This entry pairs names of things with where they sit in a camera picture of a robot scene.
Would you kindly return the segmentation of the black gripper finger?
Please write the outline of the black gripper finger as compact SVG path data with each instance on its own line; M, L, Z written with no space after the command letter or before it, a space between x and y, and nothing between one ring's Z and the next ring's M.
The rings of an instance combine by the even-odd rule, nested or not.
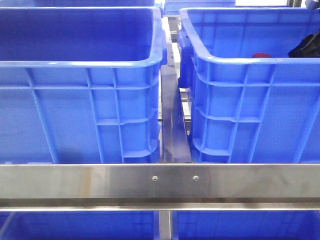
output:
M320 33L306 36L300 44L292 49L288 56L290 58L319 58L320 57Z

